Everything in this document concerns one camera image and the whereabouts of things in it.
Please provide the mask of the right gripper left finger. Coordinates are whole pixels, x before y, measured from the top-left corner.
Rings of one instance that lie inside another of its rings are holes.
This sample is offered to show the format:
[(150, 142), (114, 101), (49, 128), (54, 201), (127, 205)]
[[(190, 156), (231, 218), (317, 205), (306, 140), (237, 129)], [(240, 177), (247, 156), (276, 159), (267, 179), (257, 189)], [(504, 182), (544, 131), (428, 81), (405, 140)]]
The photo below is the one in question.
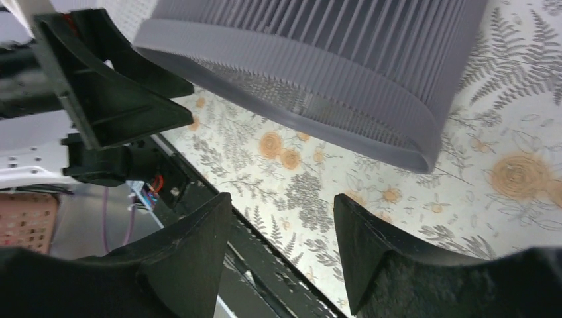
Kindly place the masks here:
[(1, 316), (213, 317), (231, 219), (231, 196), (220, 193), (102, 257), (2, 248)]

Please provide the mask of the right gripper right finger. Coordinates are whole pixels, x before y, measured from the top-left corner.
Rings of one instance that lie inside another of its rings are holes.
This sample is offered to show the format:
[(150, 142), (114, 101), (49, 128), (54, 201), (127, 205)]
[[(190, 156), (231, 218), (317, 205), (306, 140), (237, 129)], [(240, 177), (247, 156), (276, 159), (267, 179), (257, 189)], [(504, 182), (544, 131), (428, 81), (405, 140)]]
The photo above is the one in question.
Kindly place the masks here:
[(355, 317), (560, 317), (561, 249), (484, 260), (430, 244), (344, 194), (334, 222)]

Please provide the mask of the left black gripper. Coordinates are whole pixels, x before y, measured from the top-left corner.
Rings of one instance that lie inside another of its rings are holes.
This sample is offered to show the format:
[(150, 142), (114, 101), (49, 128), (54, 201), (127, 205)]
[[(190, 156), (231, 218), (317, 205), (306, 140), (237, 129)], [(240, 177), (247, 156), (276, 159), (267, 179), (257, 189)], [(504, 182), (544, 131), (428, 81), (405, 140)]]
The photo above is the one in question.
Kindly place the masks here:
[(192, 123), (175, 98), (193, 85), (136, 52), (105, 9), (36, 15), (32, 31), (33, 49), (1, 43), (2, 119), (64, 108), (95, 150)]

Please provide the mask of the grey ribbed waste bin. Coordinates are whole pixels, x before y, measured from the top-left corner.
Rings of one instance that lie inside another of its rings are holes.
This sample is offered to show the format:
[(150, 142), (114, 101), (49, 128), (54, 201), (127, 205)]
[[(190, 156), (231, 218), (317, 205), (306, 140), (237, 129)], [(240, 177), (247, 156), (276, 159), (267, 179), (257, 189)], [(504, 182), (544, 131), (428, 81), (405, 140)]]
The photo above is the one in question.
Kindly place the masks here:
[(427, 174), (487, 5), (159, 1), (133, 45), (271, 121)]

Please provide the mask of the pink perforated plastic basket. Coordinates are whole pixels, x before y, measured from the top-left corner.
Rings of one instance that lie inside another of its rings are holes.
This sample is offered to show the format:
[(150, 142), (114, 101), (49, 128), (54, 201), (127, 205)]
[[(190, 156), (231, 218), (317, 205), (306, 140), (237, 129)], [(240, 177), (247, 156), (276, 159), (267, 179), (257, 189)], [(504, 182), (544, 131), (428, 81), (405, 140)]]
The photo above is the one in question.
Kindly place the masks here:
[(1, 194), (1, 246), (48, 254), (59, 210), (53, 195)]

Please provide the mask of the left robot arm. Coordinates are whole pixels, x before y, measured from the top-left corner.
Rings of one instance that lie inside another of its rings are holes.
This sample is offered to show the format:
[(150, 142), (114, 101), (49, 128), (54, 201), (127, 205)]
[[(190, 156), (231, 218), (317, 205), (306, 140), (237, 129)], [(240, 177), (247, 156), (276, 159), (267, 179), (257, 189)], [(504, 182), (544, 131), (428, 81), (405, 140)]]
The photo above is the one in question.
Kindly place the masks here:
[(148, 182), (175, 207), (186, 174), (150, 138), (193, 123), (175, 102), (193, 85), (136, 52), (105, 9), (43, 13), (32, 27), (34, 40), (1, 45), (1, 118), (64, 110), (75, 129), (61, 141), (65, 176), (106, 187)]

